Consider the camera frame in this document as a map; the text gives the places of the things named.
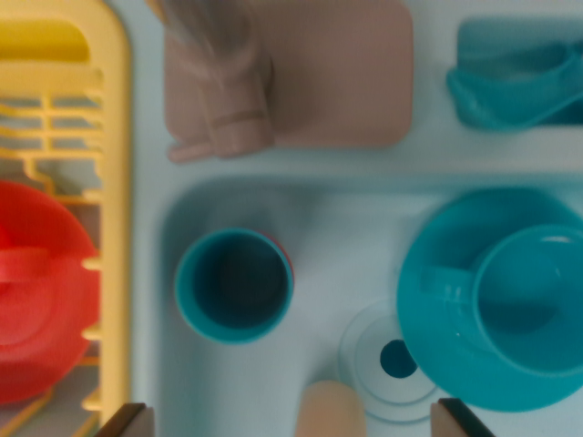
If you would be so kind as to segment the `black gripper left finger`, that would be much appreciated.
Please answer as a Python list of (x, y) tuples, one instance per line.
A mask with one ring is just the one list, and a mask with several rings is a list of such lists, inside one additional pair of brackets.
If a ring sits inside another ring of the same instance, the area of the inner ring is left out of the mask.
[(145, 403), (125, 403), (97, 431), (96, 437), (154, 437), (154, 409)]

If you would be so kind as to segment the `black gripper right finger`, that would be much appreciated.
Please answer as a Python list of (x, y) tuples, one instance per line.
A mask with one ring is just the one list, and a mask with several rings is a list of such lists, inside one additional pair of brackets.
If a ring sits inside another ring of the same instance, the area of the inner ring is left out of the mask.
[(442, 398), (430, 408), (432, 437), (494, 437), (483, 422), (457, 398)]

